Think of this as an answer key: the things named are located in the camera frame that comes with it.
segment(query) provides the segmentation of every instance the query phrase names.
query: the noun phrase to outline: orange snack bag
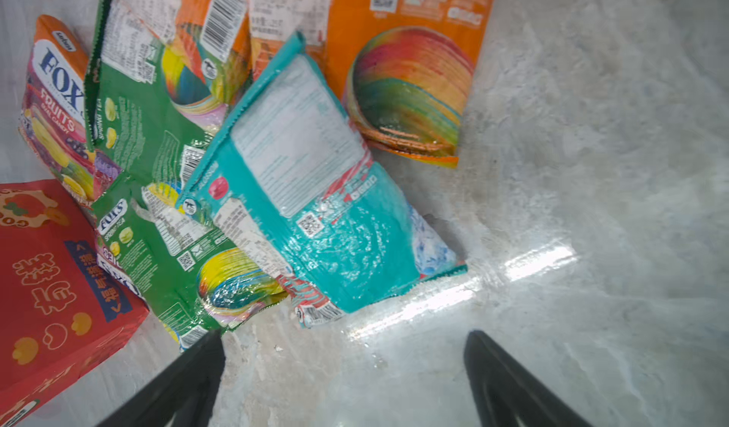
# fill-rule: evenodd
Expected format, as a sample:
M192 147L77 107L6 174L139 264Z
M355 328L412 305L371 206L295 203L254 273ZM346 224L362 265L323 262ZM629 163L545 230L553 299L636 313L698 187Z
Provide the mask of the orange snack bag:
M324 75L370 144L456 167L493 0L332 0Z
M248 0L119 1L184 64L165 66L178 111L216 131L250 74Z
M322 65L330 1L250 0L254 80L296 30L306 39L306 53Z

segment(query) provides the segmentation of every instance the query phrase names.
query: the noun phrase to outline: plastic wrapper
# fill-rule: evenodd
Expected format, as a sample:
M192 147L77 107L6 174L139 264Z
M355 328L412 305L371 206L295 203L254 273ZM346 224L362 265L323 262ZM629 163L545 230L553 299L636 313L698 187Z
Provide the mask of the plastic wrapper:
M123 270L116 276L128 278L182 349L287 296L223 232L168 207L129 176L114 182L94 212L102 256Z
M162 63L174 107L216 131L249 78L248 0L119 1L174 54Z
M332 0L327 80L371 145L458 164L493 0Z
M306 52L321 65L327 41L331 0L250 0L253 78L294 31L306 39Z
M276 276L311 326L466 267L372 160L304 48L297 34L273 58L178 206Z
M87 148L82 82L87 63L66 25L51 16L38 18L20 131L68 193L88 209L119 168L103 153Z
M55 180L0 185L0 238L10 426L122 348L148 310L96 264L93 227Z

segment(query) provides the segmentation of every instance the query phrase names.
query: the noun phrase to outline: rainbow candy image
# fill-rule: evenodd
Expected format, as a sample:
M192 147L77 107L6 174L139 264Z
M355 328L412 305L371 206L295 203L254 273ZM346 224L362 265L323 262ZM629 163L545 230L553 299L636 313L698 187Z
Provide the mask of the rainbow candy image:
M225 119L227 105L211 94L205 82L171 49L165 49L162 54L162 74L177 111L203 130L215 134Z
M238 248L216 254L200 268L197 293L219 323L244 322L286 298L286 291Z
M398 27L360 51L342 101L375 147L456 167L473 71L450 38L423 27Z

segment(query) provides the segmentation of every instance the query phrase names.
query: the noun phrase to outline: yellow candy image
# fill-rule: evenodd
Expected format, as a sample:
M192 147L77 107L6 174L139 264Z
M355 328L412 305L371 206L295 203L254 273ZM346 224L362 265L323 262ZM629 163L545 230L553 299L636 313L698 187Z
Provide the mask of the yellow candy image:
M76 335L84 335L91 330L91 322L91 317L88 313L76 313L74 315L74 322L71 323L71 330L76 332Z
M117 143L117 131L112 128L106 128L106 148L110 149Z
M133 237L134 232L132 232L132 228L124 228L119 233L119 240L121 240L124 244L131 242Z
M63 182L68 185L71 190L76 193L77 195L81 196L82 198L86 199L86 192L84 191L84 188L79 185L79 183L74 180L71 177L68 177L66 174L63 175Z
M104 113L110 122L114 122L117 119L117 106L114 104L112 98L106 98L104 102Z
M30 337L23 337L15 342L13 359L20 365L26 365L38 354L38 342Z

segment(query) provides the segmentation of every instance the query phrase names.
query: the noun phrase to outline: fruit image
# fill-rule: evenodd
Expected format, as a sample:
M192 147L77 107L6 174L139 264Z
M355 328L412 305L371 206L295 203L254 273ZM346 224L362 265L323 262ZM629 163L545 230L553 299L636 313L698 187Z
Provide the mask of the fruit image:
M19 365L26 365L36 358L38 354L38 342L30 337L23 337L15 342L13 349L13 359Z
M124 244L131 242L133 237L134 232L132 232L132 228L124 228L119 233L119 240Z
M104 101L104 113L106 114L106 119L110 122L114 122L117 119L117 106L114 104L112 98L106 98L106 101Z
M119 242L114 241L111 245L109 245L109 251L111 251L114 256L119 256L121 250L122 248L119 246Z
M48 153L53 158L53 161L60 164L61 167L68 167L68 163L71 159L68 158L66 152L60 147L60 145L53 139L50 132L45 129L45 126L37 118L31 118L33 133L36 135L38 142L41 142L43 147L48 150Z
M117 143L117 131L112 128L106 128L106 148L110 149Z
M71 323L71 330L76 332L76 335L84 335L91 330L91 322L91 317L88 313L76 313L74 315L74 322Z
M68 185L68 187L77 195L81 196L82 198L86 199L86 191L84 191L84 188L79 185L79 183L74 180L71 177L68 177L66 174L61 174L63 176L63 183Z

